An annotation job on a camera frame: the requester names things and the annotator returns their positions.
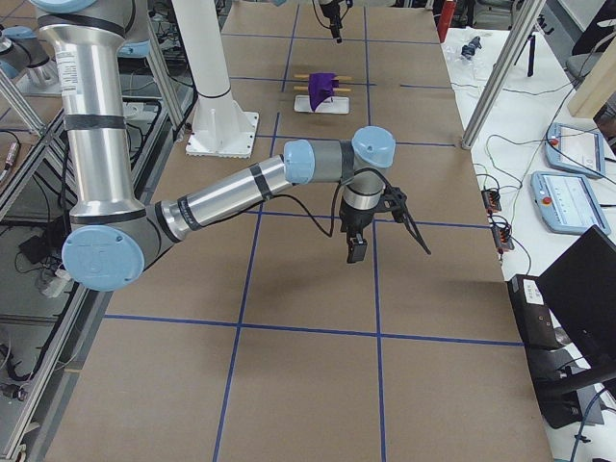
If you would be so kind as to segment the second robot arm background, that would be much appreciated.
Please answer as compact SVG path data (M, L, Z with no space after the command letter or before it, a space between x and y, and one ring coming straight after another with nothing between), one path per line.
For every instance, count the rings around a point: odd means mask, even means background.
M31 84L47 89L59 83L57 65L26 26L1 29L1 69L11 79L26 72Z

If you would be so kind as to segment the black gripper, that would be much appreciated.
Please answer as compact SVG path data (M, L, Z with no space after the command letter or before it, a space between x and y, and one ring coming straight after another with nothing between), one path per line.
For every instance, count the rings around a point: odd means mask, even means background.
M319 6L322 14L330 21L336 22L341 20L340 0L319 0Z
M346 261L348 263L364 261L368 243L363 237L363 231L373 221L374 208L356 209L349 204L342 204L339 217L342 221L341 232L346 234Z

